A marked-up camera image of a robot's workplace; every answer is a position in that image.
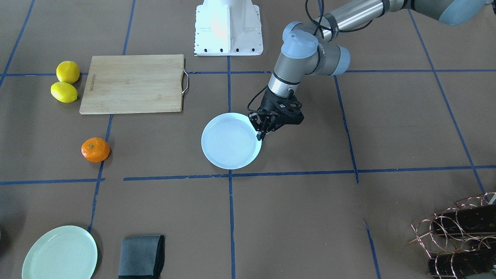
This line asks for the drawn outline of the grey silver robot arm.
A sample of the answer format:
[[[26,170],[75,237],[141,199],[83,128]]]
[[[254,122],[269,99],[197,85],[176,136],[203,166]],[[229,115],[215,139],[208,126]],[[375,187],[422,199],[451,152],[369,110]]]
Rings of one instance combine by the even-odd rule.
[[[338,76],[348,69],[349,51],[330,44],[340,34],[362,30],[374,19],[402,9],[457,26],[486,4],[486,0],[353,0],[316,18],[309,16],[309,23],[291,22],[283,31],[283,45],[268,85],[261,90],[259,108],[247,108],[257,140],[284,125],[303,122],[301,102],[295,96],[303,76]]]

